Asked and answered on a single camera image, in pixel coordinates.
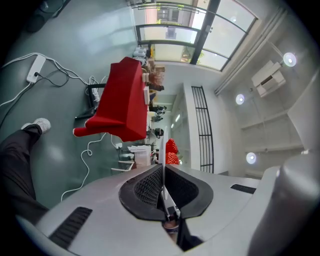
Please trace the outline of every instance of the gray floor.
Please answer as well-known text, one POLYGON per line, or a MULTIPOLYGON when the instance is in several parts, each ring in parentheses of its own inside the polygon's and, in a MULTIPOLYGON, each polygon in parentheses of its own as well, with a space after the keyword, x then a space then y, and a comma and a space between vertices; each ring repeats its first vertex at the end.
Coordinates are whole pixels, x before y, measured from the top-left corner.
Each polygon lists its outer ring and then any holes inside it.
MULTIPOLYGON (((12 47, 7 60, 32 52, 42 53, 75 71, 86 81, 93 75, 97 80, 108 75, 110 64, 125 56, 132 56, 137 46, 131 9, 125 0, 73 0, 61 14, 49 20, 34 34, 22 34, 12 47)), ((26 77, 35 57, 11 64, 0 72, 0 103, 12 99, 26 85, 26 77)), ((41 74, 55 70, 48 60, 41 74)), ((51 79, 62 84, 63 73, 51 79)), ((9 104, 0 108, 0 120, 9 104)), ((50 120, 52 128, 35 145, 31 156, 31 170, 37 199, 48 208, 60 201, 65 190, 77 188, 87 173, 80 154, 89 141, 98 140, 101 134, 77 138, 73 128, 84 122, 74 117, 87 108, 85 85, 70 79, 61 88, 40 81, 26 92, 6 118, 0 141, 27 122, 43 117, 50 120)), ((93 156, 84 154, 90 167, 86 183, 111 175, 117 167, 118 153, 107 134, 103 141, 90 146, 93 156)))

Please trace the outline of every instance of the black pants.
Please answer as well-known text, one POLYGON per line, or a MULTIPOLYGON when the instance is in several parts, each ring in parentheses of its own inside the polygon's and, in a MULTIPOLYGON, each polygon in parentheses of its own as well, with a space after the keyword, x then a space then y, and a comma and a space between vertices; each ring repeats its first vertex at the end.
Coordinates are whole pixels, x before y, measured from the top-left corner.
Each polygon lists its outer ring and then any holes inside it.
POLYGON ((3 186, 15 213, 34 225, 48 211, 36 201, 30 171, 30 152, 42 134, 31 124, 7 137, 0 145, 0 171, 3 186))

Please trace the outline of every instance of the red chair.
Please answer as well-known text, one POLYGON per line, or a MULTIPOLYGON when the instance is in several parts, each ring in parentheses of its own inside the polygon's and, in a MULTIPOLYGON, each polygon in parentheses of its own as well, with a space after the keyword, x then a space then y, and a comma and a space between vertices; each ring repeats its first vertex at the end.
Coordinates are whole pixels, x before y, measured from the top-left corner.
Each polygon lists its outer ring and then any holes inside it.
POLYGON ((112 63, 95 115, 85 122, 85 127, 73 129, 73 134, 82 137, 110 133, 123 142, 144 139, 148 111, 145 86, 139 61, 125 57, 112 63))

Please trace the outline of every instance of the metal railing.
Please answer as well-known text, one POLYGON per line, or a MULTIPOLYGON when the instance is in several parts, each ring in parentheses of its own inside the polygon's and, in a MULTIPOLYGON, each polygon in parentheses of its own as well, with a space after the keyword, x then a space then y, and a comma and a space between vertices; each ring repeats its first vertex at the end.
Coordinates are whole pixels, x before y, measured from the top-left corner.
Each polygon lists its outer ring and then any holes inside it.
POLYGON ((199 131, 200 170, 214 173, 214 143, 210 116, 203 87, 191 86, 199 131))

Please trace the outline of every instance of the power strip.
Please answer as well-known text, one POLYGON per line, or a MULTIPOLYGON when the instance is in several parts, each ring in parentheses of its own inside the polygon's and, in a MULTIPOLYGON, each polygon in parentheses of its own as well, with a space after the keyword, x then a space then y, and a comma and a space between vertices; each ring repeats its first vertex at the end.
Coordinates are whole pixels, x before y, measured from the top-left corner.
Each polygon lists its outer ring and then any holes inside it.
POLYGON ((115 144, 115 148, 116 148, 116 149, 121 149, 121 148, 122 148, 122 143, 117 143, 117 144, 115 144))
POLYGON ((46 62, 46 58, 41 56, 41 55, 38 55, 35 58, 35 60, 34 60, 34 62, 32 64, 32 67, 31 67, 31 69, 29 71, 29 74, 26 77, 26 80, 29 83, 34 84, 37 81, 38 75, 36 76, 35 73, 36 72, 40 73, 40 71, 41 71, 42 67, 44 66, 45 62, 46 62))

